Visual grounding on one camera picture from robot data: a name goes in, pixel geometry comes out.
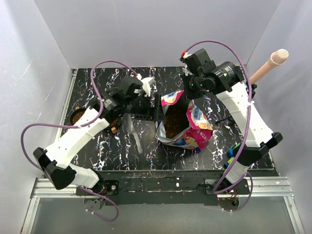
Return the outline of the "pink cat food bag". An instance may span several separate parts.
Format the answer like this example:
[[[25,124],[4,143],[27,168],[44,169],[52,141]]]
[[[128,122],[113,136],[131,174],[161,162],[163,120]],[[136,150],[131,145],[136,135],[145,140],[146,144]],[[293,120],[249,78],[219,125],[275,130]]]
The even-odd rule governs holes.
[[[201,152],[213,135],[205,114],[183,90],[161,97],[165,121],[156,122],[156,139],[169,146]]]

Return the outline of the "clear plastic scoop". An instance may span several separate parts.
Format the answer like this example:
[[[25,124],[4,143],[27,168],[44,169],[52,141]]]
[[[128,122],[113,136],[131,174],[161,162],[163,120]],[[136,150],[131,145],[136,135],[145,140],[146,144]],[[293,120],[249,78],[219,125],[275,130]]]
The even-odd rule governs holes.
[[[125,127],[126,127],[127,133],[133,135],[133,137],[135,139],[137,152],[139,154],[142,154],[143,153],[143,149],[142,149],[142,146],[141,146],[138,134],[137,134],[137,132],[136,132],[134,126],[133,126],[133,122],[132,122],[132,118],[131,118],[130,114],[126,114],[126,126]]]

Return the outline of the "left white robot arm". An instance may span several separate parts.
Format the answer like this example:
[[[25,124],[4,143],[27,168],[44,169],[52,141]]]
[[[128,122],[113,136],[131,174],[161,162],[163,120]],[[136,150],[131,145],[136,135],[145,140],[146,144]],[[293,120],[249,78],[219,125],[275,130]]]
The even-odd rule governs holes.
[[[103,130],[118,128],[124,114],[144,121],[164,121],[160,94],[154,93],[154,78],[124,78],[104,91],[81,118],[53,144],[33,152],[44,174],[57,190],[68,185],[84,186],[93,195],[104,190],[104,179],[92,170],[71,163],[74,156]]]

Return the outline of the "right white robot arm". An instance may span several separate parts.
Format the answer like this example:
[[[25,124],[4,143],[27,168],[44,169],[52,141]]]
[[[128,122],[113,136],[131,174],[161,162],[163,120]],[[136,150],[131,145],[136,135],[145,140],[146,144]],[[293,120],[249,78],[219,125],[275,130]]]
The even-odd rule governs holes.
[[[193,54],[183,52],[180,60],[186,71],[182,79],[189,99],[213,93],[229,111],[241,133],[246,136],[243,150],[233,150],[239,156],[225,171],[220,187],[227,194],[238,188],[238,181],[248,168],[269,153],[282,139],[279,132],[273,132],[261,118],[255,105],[249,101],[247,84],[239,66],[226,61],[217,66],[205,49]]]

